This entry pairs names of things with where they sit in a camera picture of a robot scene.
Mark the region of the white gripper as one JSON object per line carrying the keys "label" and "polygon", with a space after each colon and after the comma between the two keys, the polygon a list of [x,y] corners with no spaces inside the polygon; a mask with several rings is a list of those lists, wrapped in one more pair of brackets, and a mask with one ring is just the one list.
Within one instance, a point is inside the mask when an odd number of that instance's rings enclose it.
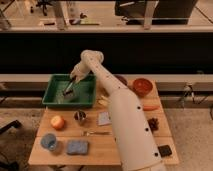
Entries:
{"label": "white gripper", "polygon": [[70,73],[70,83],[80,82],[89,74],[89,72],[90,69],[83,62],[79,62],[74,66],[73,70]]}

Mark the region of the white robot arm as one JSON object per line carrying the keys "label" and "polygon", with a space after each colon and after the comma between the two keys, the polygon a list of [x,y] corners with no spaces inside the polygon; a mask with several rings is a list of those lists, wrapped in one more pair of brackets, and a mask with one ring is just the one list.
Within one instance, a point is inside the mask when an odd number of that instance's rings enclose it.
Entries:
{"label": "white robot arm", "polygon": [[79,82],[92,71],[108,93],[108,113],[123,171],[166,171],[137,95],[102,65],[102,52],[84,50],[80,58],[70,77]]}

